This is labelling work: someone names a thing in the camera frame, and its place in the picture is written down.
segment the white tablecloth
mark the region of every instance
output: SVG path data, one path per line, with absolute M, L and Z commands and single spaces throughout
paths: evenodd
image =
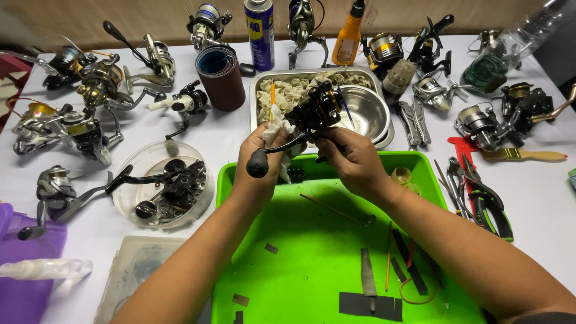
M 468 44 L 476 36 L 443 36 L 444 50 L 452 50 L 452 75 L 458 81 L 462 71 L 472 62 L 474 53 L 466 53 Z M 328 48 L 334 46 L 335 40 L 328 40 Z M 406 41 L 410 48 L 412 40 Z M 241 62 L 250 63 L 251 54 L 248 43 L 232 44 Z M 290 41 L 275 43 L 275 70 L 288 69 L 288 53 L 294 49 Z M 133 74 L 149 73 L 149 69 L 137 61 L 129 49 L 104 50 L 120 54 L 120 65 L 127 65 Z M 176 85 L 170 93 L 176 93 L 189 82 L 198 79 L 194 62 L 196 53 L 191 46 L 171 47 L 170 53 L 177 63 Z M 41 57 L 50 59 L 53 54 Z M 324 53 L 318 44 L 310 44 L 299 54 L 297 68 L 311 69 L 320 67 Z M 366 59 L 358 53 L 354 66 L 367 66 Z M 73 91 L 47 92 L 42 87 L 46 74 L 35 66 L 22 97 L 32 97 L 49 103 L 52 107 L 61 107 L 64 103 L 72 104 L 76 110 L 82 109 L 82 98 Z M 248 91 L 250 78 L 244 78 L 244 87 Z M 439 83 L 446 84 L 442 75 Z M 564 102 L 564 98 L 556 89 L 536 60 L 530 56 L 523 61 L 521 71 L 509 74 L 508 85 L 526 81 L 541 87 L 554 98 L 556 106 Z M 135 87 L 138 96 L 142 86 L 149 84 L 141 82 Z M 413 102 L 411 89 L 403 99 Z M 80 158 L 79 152 L 67 150 L 61 144 L 53 145 L 33 152 L 26 156 L 17 156 L 12 151 L 15 135 L 10 129 L 17 123 L 18 116 L 12 114 L 0 134 L 0 168 L 3 170 L 3 186 L 0 189 L 0 199 L 14 205 L 18 212 L 35 217 L 37 198 L 35 195 L 38 174 L 53 165 L 59 164 L 70 169 L 80 169 L 86 172 L 81 179 L 75 180 L 75 189 L 79 194 L 85 190 L 101 186 L 105 183 L 106 171 L 114 174 L 126 159 L 141 147 L 152 142 L 161 141 L 164 135 L 174 132 L 180 123 L 180 118 L 173 111 L 148 111 L 146 105 L 153 101 L 146 96 L 141 104 L 132 111 L 119 113 L 124 133 L 124 141 L 111 149 L 113 163 L 105 167 L 96 161 L 86 161 Z M 458 136 L 453 128 L 453 122 L 459 111 L 467 106 L 486 101 L 472 96 L 467 102 L 454 98 L 454 104 L 449 112 L 425 108 L 426 123 L 432 138 L 432 144 L 424 154 L 433 163 L 437 159 L 440 165 L 448 166 L 448 157 L 455 155 L 454 146 L 446 139 Z M 16 111 L 24 112 L 28 103 L 19 101 Z M 499 114 L 499 100 L 494 101 L 495 111 Z M 106 125 L 107 134 L 111 134 L 113 121 L 101 110 L 97 115 Z M 398 117 L 393 113 L 392 122 L 396 136 L 385 150 L 406 150 L 408 145 L 404 128 Z M 176 139 L 184 141 L 204 157 L 207 165 L 216 177 L 222 166 L 237 160 L 238 149 L 243 139 L 249 134 L 249 99 L 244 105 L 231 113 L 214 109 L 208 110 L 205 116 L 194 117 L 191 127 Z M 576 278 L 573 276 L 574 261 L 571 248 L 576 246 L 576 218 L 571 216 L 571 210 L 576 209 L 576 194 L 568 178 L 567 171 L 575 167 L 572 163 L 576 157 L 576 113 L 568 108 L 554 124 L 541 123 L 534 127 L 532 135 L 526 139 L 527 150 L 554 150 L 567 154 L 567 161 L 561 163 L 543 163 L 527 161 L 523 163 L 488 163 L 480 153 L 473 153 L 473 159 L 478 167 L 482 181 L 493 188 L 504 201 L 506 213 L 514 231 L 514 245 L 530 255 L 543 265 L 553 276 L 564 284 L 572 293 L 576 293 Z M 446 202 L 451 210 L 455 210 L 448 194 L 444 191 Z M 174 236 L 187 238 L 214 211 L 214 201 L 202 218 L 192 226 L 177 231 L 165 232 L 138 228 L 125 220 L 112 203 L 110 197 L 104 194 L 95 196 L 69 223 L 69 232 L 63 258 L 90 259 L 94 262 L 92 274 L 67 296 L 52 296 L 43 324 L 50 323 L 92 323 L 104 287 L 108 272 L 116 250 L 122 239 L 127 235 Z

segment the forearm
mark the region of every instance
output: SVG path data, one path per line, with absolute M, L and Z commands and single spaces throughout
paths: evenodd
M 136 290 L 110 323 L 193 322 L 257 214 L 249 199 L 230 196 Z
M 574 296 L 512 244 L 393 185 L 395 191 L 379 193 L 374 203 L 499 319 L 541 310 L 576 312 Z

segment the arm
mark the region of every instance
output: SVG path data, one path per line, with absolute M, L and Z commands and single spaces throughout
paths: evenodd
M 346 188 L 382 209 L 501 323 L 545 311 L 576 314 L 576 298 L 529 256 L 393 182 L 369 139 L 345 129 L 322 136 L 319 155 Z M 346 157 L 333 142 L 346 148 Z
M 193 323 L 212 287 L 230 262 L 252 221 L 269 203 L 278 180 L 283 153 L 268 155 L 268 174 L 260 179 L 246 172 L 252 152 L 264 147 L 256 129 L 240 146 L 230 196 L 198 230 L 126 301 L 110 324 Z M 283 129 L 273 146 L 288 140 Z

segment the wooden paintbrush handle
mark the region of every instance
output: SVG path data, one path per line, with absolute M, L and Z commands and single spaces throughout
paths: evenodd
M 546 151 L 530 152 L 530 151 L 523 150 L 523 149 L 518 149 L 518 152 L 520 153 L 520 156 L 522 157 L 522 159 L 535 159 L 535 160 L 542 160 L 542 161 L 558 161 L 558 160 L 564 160 L 565 158 L 568 157 L 568 156 L 566 156 L 562 153 L 558 153 L 558 152 L 546 152 Z

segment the wd-40 can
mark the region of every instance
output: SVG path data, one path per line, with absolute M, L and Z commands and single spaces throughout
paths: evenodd
M 272 0 L 244 0 L 252 62 L 258 71 L 274 68 L 274 8 Z

